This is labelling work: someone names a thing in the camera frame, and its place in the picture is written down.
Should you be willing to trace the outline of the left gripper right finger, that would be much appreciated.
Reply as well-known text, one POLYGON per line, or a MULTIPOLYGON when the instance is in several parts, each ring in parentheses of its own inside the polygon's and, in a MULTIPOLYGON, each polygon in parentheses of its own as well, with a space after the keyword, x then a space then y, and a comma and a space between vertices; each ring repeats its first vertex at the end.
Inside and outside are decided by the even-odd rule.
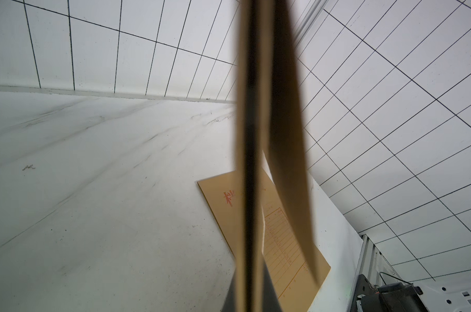
POLYGON ((264 263, 264 286, 262 293, 263 312, 282 312, 266 263, 264 263))

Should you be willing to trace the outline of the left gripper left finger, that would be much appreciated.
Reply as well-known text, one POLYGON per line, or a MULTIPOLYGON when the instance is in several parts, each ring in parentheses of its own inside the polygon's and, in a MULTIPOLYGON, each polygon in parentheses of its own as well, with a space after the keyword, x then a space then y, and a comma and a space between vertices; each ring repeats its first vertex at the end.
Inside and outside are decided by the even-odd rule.
POLYGON ((227 292, 227 295, 226 295, 226 298, 225 298, 225 301, 224 301, 224 304, 222 306, 222 309, 221 311, 222 312, 235 312, 236 310, 236 305, 235 305, 235 287, 236 287, 236 272, 234 272, 233 276, 232 276, 232 279, 231 279, 231 282, 230 282, 230 286, 229 286, 229 289, 228 289, 228 292, 227 292))

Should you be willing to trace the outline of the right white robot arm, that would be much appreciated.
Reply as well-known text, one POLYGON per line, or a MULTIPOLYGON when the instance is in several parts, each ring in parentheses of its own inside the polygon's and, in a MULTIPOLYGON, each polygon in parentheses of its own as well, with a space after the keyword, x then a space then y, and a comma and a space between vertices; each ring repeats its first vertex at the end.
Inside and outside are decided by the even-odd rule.
POLYGON ((372 284, 360 274, 348 311, 471 311, 471 277, 406 282, 385 272, 372 284))

